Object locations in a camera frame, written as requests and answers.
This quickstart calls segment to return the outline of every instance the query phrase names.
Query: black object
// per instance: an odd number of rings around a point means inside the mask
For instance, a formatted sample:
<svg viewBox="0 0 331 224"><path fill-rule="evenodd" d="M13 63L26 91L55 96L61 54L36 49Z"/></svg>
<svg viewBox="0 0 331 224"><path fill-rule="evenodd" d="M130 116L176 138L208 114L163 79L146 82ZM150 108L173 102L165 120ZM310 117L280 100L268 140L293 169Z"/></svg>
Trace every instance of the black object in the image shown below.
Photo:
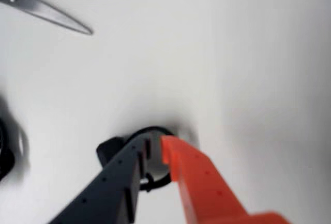
<svg viewBox="0 0 331 224"><path fill-rule="evenodd" d="M15 157L8 147L8 133L5 124L0 120L0 181L11 171Z"/></svg>
<svg viewBox="0 0 331 224"><path fill-rule="evenodd" d="M127 142L115 137L99 145L97 154L103 171L50 224L134 223L140 179L146 178L148 153L153 145L148 133L155 128L159 127L142 129ZM168 183L168 178L157 183L150 175L147 177L149 187Z"/></svg>
<svg viewBox="0 0 331 224"><path fill-rule="evenodd" d="M164 135L171 135L173 136L174 134L167 130L166 128L163 127L158 127L158 126L151 126L151 127L146 127L143 129L140 129L139 131L135 132L132 134L126 141L122 137L115 137L111 138L108 141L103 142L100 144L97 148L97 154L100 160L100 163L103 167L113 158L113 156L119 152L125 143L131 142L134 138L137 136L144 134L144 133L151 133L151 132L160 132ZM151 155L151 147L148 146L146 147L146 153L147 153L147 158L150 159ZM166 176L163 178L155 181L153 176L149 173L146 174L146 179L148 180L147 183L141 184L140 185L140 190L146 190L147 192L150 192L153 189L161 188L169 183L171 183L171 178L170 174L168 173Z"/></svg>

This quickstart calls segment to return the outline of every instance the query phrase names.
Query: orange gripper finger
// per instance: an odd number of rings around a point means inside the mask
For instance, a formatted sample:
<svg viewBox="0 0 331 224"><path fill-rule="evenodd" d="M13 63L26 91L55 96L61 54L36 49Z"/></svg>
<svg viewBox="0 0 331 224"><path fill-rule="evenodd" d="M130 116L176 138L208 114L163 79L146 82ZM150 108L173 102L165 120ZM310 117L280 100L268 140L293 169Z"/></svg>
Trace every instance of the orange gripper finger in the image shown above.
<svg viewBox="0 0 331 224"><path fill-rule="evenodd" d="M163 136L163 163L179 192L189 224L288 224L278 214L249 215L211 160L175 136Z"/></svg>

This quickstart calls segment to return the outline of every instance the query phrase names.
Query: scissors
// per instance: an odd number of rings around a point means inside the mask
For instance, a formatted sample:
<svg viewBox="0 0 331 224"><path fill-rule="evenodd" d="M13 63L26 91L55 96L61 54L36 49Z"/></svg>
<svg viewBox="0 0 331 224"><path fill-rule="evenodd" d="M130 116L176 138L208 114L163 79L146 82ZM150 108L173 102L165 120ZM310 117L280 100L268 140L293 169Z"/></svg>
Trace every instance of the scissors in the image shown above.
<svg viewBox="0 0 331 224"><path fill-rule="evenodd" d="M73 31L90 35L93 33L79 21L51 7L41 0L0 0L0 2Z"/></svg>

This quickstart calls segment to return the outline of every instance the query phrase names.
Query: black ring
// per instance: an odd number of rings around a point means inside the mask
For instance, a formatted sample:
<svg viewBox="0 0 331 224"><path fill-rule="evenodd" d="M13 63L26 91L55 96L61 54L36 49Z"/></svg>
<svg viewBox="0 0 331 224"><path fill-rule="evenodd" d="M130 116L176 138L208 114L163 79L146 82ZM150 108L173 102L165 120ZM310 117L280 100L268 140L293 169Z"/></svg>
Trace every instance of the black ring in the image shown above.
<svg viewBox="0 0 331 224"><path fill-rule="evenodd" d="M143 129L140 129L139 131L135 132L134 134L132 134L129 137L127 142L130 142L132 139L134 139L138 135L141 135L141 134L146 133L146 132L151 132L151 131L159 131L159 132L164 133L165 135L174 136L174 134L172 132L170 132L169 130L167 130L164 127L151 126L151 127L145 127ZM167 175L165 175L163 178L161 178L158 181L154 181L154 178L152 177L152 175L150 175L148 173L147 174L147 179L148 179L148 183L141 184L140 185L140 190L146 190L147 192L150 192L153 189L161 188L161 187L171 183L170 173L168 173Z"/></svg>
<svg viewBox="0 0 331 224"><path fill-rule="evenodd" d="M0 120L0 181L14 167L15 157L8 147L8 133L3 121Z"/></svg>

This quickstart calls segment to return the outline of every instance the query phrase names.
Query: white backdrop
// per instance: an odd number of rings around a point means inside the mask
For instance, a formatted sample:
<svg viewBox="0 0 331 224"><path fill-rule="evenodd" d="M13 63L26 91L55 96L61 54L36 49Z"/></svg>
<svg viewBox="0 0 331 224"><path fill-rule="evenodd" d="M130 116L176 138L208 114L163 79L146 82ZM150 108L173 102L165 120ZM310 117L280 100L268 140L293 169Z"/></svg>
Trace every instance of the white backdrop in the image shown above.
<svg viewBox="0 0 331 224"><path fill-rule="evenodd" d="M0 5L21 140L1 223L47 223L101 170L99 143L151 124L192 131L249 212L329 223L329 0L45 1L95 34ZM176 185L142 193L136 223L185 223Z"/></svg>

